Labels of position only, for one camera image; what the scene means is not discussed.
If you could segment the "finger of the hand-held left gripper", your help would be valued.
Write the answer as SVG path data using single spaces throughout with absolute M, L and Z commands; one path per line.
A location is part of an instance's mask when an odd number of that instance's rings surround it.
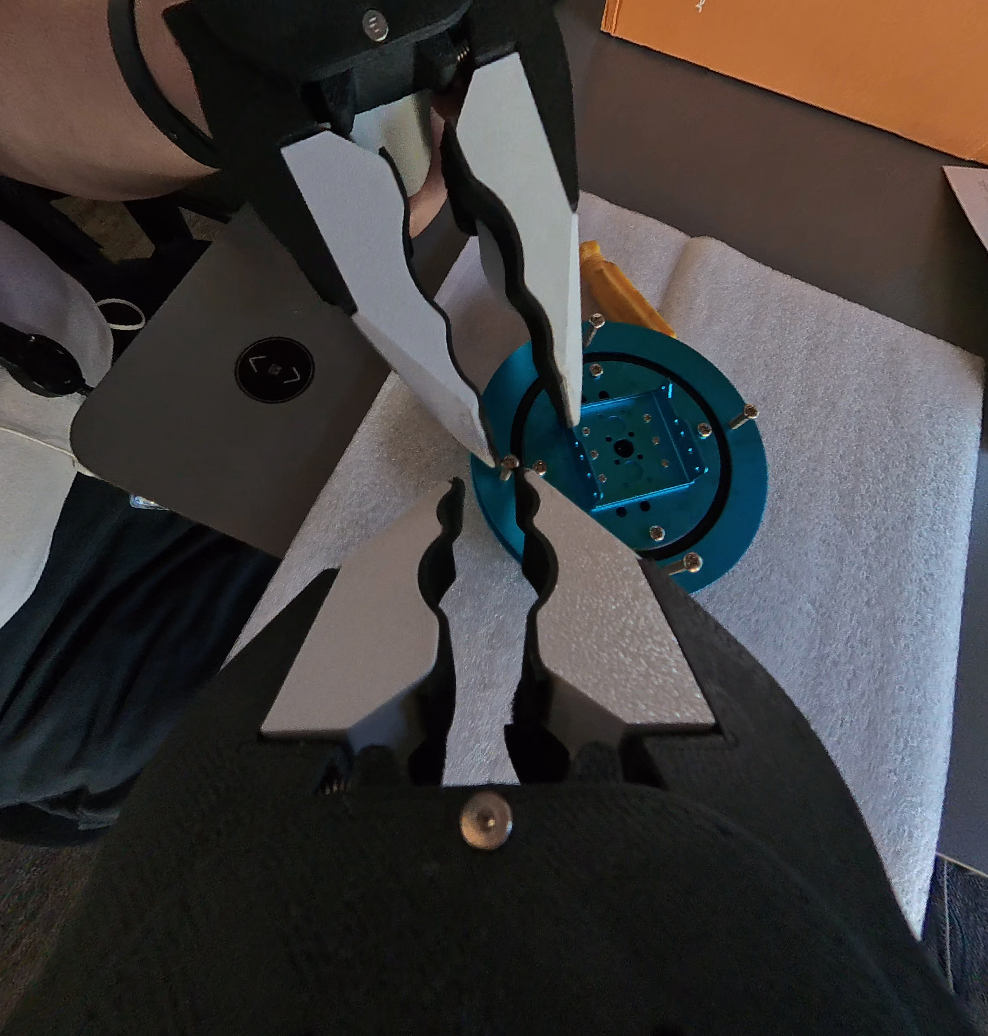
M 330 131 L 281 155 L 349 290 L 358 330 L 462 447 L 495 466 L 478 394 L 455 364 L 449 320 L 414 275 L 407 196 L 389 155 Z
M 445 143 L 451 197 L 475 225 L 487 279 L 522 317 L 541 384 L 561 423 L 575 427 L 583 381 L 577 202 L 519 54 L 472 73 Z

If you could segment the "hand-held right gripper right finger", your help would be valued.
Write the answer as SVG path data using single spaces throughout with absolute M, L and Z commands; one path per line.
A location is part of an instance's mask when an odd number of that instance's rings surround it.
M 716 729 L 638 555 L 526 469 L 514 480 L 536 599 L 505 743 L 521 783 L 566 777 L 585 746 Z

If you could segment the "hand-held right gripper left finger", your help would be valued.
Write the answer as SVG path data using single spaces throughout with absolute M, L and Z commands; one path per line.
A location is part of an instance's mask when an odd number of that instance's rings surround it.
M 417 784 L 443 780 L 455 708 L 441 601 L 456 577 L 465 486 L 438 484 L 340 567 L 261 732 L 358 754 L 393 752 Z

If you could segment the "orange-handled screwdriver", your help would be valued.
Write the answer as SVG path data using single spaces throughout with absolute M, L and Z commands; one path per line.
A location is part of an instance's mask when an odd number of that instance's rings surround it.
M 604 257 L 595 240 L 578 246 L 581 279 L 605 319 L 641 326 L 676 338 L 676 332 L 615 263 Z

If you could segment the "blue round metal base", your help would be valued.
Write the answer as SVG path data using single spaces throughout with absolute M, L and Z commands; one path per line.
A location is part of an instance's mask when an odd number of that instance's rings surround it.
M 682 589 L 728 573 L 756 537 L 768 466 L 756 418 L 705 356 L 660 330 L 582 325 L 581 418 L 568 430 L 542 387 L 531 344 L 482 393 L 495 443 L 541 474 Z M 697 571 L 682 571 L 691 553 Z

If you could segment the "person's left forearm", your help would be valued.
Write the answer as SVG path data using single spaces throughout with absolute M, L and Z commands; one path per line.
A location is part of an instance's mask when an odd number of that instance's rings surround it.
M 0 175 L 119 198 L 153 130 L 115 62 L 106 2 L 0 1 Z

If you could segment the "dark grey desk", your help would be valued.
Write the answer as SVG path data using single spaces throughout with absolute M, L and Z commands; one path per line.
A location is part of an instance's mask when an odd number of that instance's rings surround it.
M 948 159 L 602 33 L 558 2 L 581 185 L 945 339 L 986 365 L 941 854 L 988 876 L 988 254 Z

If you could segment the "person's left hand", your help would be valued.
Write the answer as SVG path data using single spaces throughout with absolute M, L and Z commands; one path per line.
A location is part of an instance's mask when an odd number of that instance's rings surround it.
M 174 5 L 176 2 L 172 1 L 133 3 L 138 45 L 161 94 L 208 136 L 208 123 L 188 62 L 164 19 L 165 10 Z

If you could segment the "black wristband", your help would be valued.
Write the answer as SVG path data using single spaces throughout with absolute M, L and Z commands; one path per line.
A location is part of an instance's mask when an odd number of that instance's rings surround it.
M 212 140 L 164 97 L 150 71 L 139 42 L 136 5 L 135 1 L 110 1 L 107 4 L 112 53 L 124 83 L 138 108 L 169 142 L 188 159 L 217 170 L 220 159 Z

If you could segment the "white foam sheet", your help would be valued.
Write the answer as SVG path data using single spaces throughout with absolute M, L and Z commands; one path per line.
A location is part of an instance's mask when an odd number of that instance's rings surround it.
M 694 596 L 800 707 L 862 810 L 912 932 L 941 825 L 983 365 L 863 306 L 591 194 L 581 240 L 756 405 L 759 533 Z M 469 455 L 390 375 L 228 660 Z M 471 489 L 444 597 L 459 696 L 447 780 L 513 780 L 500 739 L 535 594 Z

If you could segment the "person's dark pants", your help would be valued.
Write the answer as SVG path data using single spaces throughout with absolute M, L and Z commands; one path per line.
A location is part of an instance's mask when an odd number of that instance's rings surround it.
M 114 824 L 279 564 L 79 474 L 0 630 L 0 838 L 72 846 Z

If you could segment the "orange cardboard box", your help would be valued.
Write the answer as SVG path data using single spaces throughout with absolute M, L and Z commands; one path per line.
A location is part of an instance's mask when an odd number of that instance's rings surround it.
M 608 1 L 602 29 L 988 166 L 988 1 Z

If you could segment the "black chest harness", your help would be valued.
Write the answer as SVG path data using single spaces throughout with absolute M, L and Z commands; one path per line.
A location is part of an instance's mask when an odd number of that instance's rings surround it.
M 0 366 L 14 381 L 43 398 L 86 397 L 86 383 L 72 353 L 38 333 L 17 330 L 0 321 Z

